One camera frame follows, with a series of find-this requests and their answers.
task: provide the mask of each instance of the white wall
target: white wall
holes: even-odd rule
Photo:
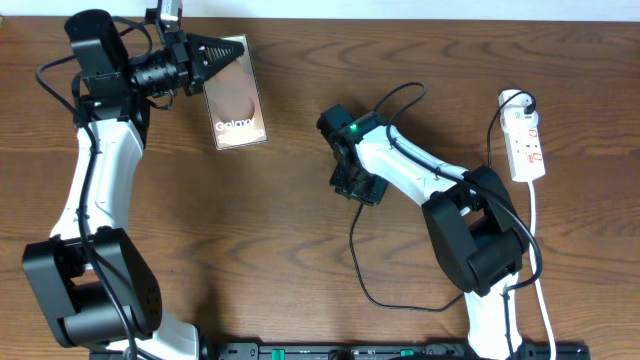
[[[155,0],[0,0],[4,15],[99,8],[143,16]],[[183,0],[185,16],[338,19],[640,21],[640,0]]]

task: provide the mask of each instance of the brown table surface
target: brown table surface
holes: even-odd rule
[[[2,358],[86,357],[55,343],[20,262],[26,244],[48,238],[76,163],[71,117],[34,79],[38,65],[70,53],[64,20],[8,18],[0,28]],[[464,303],[426,314],[364,297],[347,247],[357,203],[329,187],[335,160],[315,123],[336,103],[361,115],[393,87],[425,81],[428,96],[400,130],[475,168],[486,162],[498,94],[524,88],[539,103],[548,173],[536,182],[538,241],[556,339],[585,341],[596,359],[640,357],[640,25],[187,18],[184,28],[248,34],[269,141],[216,151],[202,96],[181,94],[170,112],[153,111],[129,233],[165,309],[215,339],[465,337]],[[137,34],[127,43],[131,53],[144,49]],[[45,78],[69,98],[78,69],[66,64]],[[527,187],[510,181],[498,128],[493,139],[495,167],[527,222]],[[378,300],[437,306],[458,293],[420,208],[395,188],[363,211],[356,247]],[[517,293],[517,309],[520,333],[545,341],[533,288]]]

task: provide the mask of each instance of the power strip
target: power strip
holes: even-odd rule
[[[499,105],[520,90],[505,90],[498,97]],[[520,94],[511,99],[500,114],[500,126],[504,131],[509,157],[511,179],[517,182],[529,182],[545,174],[542,147],[538,136],[538,112],[525,113],[533,99]]]

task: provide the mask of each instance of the white cable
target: white cable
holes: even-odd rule
[[[531,235],[536,235],[536,193],[533,188],[533,181],[529,181],[529,202],[531,204],[531,225],[529,231]],[[536,258],[533,252],[533,248],[529,245],[529,259],[531,262],[531,271],[536,272]],[[536,294],[538,295],[538,303],[540,304],[540,312],[542,313],[542,320],[544,321],[544,328],[547,330],[547,337],[549,338],[549,360],[556,360],[556,340],[553,337],[553,330],[551,330],[551,321],[549,320],[549,314],[547,313],[547,305],[544,302],[544,296],[542,295],[542,285],[540,279],[536,280]]]

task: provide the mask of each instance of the white power strip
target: white power strip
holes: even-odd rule
[[[498,97],[502,105],[519,90],[505,90]],[[538,112],[525,113],[533,99],[520,94],[511,99],[500,114],[500,126],[507,143],[507,156],[511,178],[517,182],[528,182],[545,174],[542,148],[538,137]]]

